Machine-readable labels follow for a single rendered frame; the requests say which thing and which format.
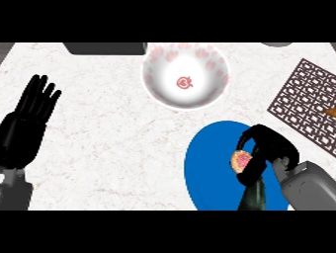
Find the dark green bottle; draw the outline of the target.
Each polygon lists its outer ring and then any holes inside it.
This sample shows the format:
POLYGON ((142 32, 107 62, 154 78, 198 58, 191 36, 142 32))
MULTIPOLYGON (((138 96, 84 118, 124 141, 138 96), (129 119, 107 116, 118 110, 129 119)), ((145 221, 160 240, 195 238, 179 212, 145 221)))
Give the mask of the dark green bottle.
POLYGON ((247 186, 238 205, 240 211, 263 211, 266 209, 265 181, 259 179, 253 186, 247 186))

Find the dark grey flat appliance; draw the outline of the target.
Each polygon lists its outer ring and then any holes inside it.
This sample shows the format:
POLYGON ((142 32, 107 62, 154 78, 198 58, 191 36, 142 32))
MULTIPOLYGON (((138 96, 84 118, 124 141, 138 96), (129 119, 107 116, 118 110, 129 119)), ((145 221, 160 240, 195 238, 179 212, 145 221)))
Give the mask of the dark grey flat appliance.
POLYGON ((144 55, 145 42, 67 42, 68 52, 79 55, 144 55))

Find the dark lattice placemat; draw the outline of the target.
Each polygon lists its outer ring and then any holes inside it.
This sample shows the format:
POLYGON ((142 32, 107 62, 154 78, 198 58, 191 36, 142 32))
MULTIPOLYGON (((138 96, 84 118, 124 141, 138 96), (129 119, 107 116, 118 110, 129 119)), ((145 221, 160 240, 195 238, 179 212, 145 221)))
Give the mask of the dark lattice placemat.
POLYGON ((302 59, 280 88, 268 112, 336 157, 336 75, 302 59))

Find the white bowl with pink pattern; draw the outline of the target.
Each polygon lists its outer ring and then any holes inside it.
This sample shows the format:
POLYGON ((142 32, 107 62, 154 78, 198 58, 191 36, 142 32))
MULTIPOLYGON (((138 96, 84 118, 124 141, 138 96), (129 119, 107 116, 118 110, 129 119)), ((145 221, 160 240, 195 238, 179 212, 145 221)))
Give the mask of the white bowl with pink pattern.
POLYGON ((194 111, 220 99, 231 68, 212 43, 160 42, 150 46, 141 76, 148 94, 163 106, 194 111))

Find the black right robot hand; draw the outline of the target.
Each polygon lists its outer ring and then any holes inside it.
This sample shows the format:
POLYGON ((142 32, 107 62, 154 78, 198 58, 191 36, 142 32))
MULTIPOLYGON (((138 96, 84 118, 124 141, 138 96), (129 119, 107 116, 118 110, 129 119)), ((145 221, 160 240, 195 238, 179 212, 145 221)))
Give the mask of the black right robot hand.
POLYGON ((252 126, 241 134, 237 149, 244 148, 249 140, 254 141, 252 160, 244 171, 237 175, 240 183, 252 187, 266 170, 266 162, 274 165, 278 181, 287 178, 287 172, 299 163, 299 152, 284 136, 265 125, 252 126))

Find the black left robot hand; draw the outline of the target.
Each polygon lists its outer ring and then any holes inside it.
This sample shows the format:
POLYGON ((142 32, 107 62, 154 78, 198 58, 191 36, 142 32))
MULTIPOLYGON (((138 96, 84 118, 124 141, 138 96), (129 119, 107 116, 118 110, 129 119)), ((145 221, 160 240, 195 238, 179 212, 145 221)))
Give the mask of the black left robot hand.
POLYGON ((34 75, 16 108, 0 123, 0 170, 22 169, 36 159, 61 90, 34 75))

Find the blue plate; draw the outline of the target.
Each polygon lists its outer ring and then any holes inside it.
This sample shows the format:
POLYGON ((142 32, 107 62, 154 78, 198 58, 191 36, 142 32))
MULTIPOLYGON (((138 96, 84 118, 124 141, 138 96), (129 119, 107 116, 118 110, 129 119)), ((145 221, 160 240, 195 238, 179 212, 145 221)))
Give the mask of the blue plate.
MULTIPOLYGON (((229 160, 243 132, 250 126, 232 121, 207 125, 195 134, 185 152, 184 176, 189 197, 200 211, 234 211, 238 208, 246 187, 238 182, 229 160)), ((254 141, 244 144, 252 152, 254 141)), ((272 163, 263 173, 266 211, 287 211, 272 163)))

